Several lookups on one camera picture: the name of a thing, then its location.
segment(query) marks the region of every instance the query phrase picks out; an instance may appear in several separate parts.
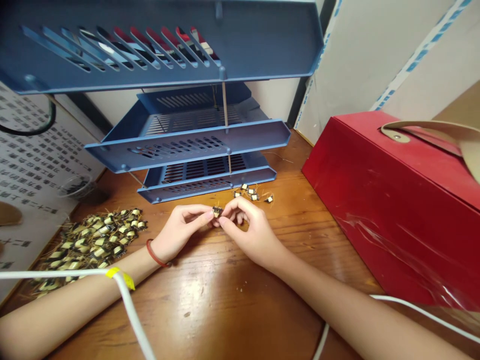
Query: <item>wooden desk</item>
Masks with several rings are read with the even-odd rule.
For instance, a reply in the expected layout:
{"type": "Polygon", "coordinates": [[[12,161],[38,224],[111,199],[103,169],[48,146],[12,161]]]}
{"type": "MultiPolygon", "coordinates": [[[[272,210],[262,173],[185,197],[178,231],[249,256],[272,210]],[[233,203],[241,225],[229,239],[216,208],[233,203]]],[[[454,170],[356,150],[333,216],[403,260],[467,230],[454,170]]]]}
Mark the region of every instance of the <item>wooden desk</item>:
{"type": "MultiPolygon", "coordinates": [[[[258,202],[278,238],[295,254],[331,276],[369,294],[383,290],[342,233],[300,169],[311,147],[296,132],[286,148],[266,151],[277,179],[261,184],[272,191],[270,206],[258,202]],[[270,154],[275,152],[282,160],[270,154]]],[[[143,179],[144,171],[137,175],[143,179]]],[[[230,191],[216,192],[157,205],[137,195],[138,183],[128,174],[106,172],[99,186],[111,198],[101,206],[81,205],[74,221],[88,214],[117,209],[143,209],[148,230],[129,247],[131,253],[162,229],[179,204],[224,206],[230,191]]],[[[323,328],[322,319],[288,286],[250,261],[221,229],[196,234],[176,259],[132,294],[133,302],[157,358],[168,360],[312,358],[323,328]]],[[[3,313],[22,302],[14,296],[3,313]]],[[[473,342],[421,319],[456,346],[480,359],[473,342]]],[[[49,359],[142,359],[122,301],[98,315],[49,359]]],[[[322,359],[359,359],[334,332],[328,335],[322,359]]]]}

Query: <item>red gift box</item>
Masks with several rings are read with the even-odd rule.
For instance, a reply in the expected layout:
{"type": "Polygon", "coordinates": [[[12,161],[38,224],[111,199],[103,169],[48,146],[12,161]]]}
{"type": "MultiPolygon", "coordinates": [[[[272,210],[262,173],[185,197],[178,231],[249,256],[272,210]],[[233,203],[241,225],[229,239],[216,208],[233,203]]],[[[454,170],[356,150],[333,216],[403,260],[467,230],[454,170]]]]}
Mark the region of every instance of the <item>red gift box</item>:
{"type": "Polygon", "coordinates": [[[480,185],[460,157],[379,130],[381,111],[334,116],[303,173],[387,294],[480,309],[480,185]]]}

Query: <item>box handle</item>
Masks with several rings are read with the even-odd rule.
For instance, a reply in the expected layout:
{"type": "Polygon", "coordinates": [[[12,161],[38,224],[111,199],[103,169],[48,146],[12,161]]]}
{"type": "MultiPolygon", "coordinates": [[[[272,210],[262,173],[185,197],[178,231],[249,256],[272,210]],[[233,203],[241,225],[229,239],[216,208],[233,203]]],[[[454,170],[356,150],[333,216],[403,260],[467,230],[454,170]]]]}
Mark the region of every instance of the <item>box handle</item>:
{"type": "MultiPolygon", "coordinates": [[[[476,182],[480,184],[480,130],[471,126],[461,125],[452,122],[423,120],[390,122],[383,125],[380,128],[380,131],[384,135],[388,136],[390,139],[398,143],[408,143],[410,141],[410,138],[407,135],[392,129],[403,128],[404,131],[407,131],[412,135],[419,136],[412,130],[404,128],[410,126],[435,130],[452,138],[458,144],[458,147],[461,151],[461,156],[463,157],[463,160],[465,161],[465,164],[471,175],[476,180],[476,182]]],[[[432,143],[432,141],[430,141],[427,137],[419,137],[429,143],[432,143]]],[[[458,155],[457,153],[452,152],[451,150],[443,147],[438,143],[434,144],[443,148],[444,150],[447,150],[450,153],[458,155]]]]}

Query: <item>red bracelet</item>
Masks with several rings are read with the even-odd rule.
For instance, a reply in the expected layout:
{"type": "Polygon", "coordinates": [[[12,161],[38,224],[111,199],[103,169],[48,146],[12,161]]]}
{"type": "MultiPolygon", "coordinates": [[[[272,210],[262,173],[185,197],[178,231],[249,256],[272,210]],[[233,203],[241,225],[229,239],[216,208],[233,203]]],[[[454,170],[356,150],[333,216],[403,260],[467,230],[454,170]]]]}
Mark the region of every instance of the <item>red bracelet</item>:
{"type": "Polygon", "coordinates": [[[166,264],[161,262],[154,254],[154,252],[152,251],[152,246],[150,245],[150,243],[153,241],[153,239],[148,239],[146,241],[146,249],[148,250],[148,253],[150,254],[151,258],[153,260],[155,260],[157,262],[157,264],[159,264],[160,266],[164,267],[164,268],[169,268],[172,266],[172,263],[171,262],[167,262],[166,264]]]}

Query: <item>yellow cable tie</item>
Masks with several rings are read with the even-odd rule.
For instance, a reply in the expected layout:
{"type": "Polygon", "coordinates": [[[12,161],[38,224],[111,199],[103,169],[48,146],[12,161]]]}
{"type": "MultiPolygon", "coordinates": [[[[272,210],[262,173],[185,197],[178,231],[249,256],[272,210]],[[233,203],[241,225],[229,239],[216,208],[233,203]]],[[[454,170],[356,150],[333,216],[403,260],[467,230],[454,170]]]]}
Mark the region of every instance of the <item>yellow cable tie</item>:
{"type": "Polygon", "coordinates": [[[116,273],[118,273],[120,271],[120,269],[118,267],[112,267],[110,270],[107,271],[107,273],[105,274],[105,276],[107,278],[110,278],[110,279],[113,279],[114,278],[114,275],[116,273]]]}
{"type": "MultiPolygon", "coordinates": [[[[119,271],[120,269],[118,267],[112,267],[110,270],[107,271],[105,276],[107,278],[113,279],[114,275],[119,271]]],[[[123,280],[125,281],[126,286],[130,290],[135,290],[135,283],[134,283],[134,280],[130,277],[130,275],[123,273],[123,280]]]]}
{"type": "Polygon", "coordinates": [[[125,280],[125,284],[130,290],[135,290],[134,280],[130,277],[130,275],[123,273],[123,280],[125,280]]]}

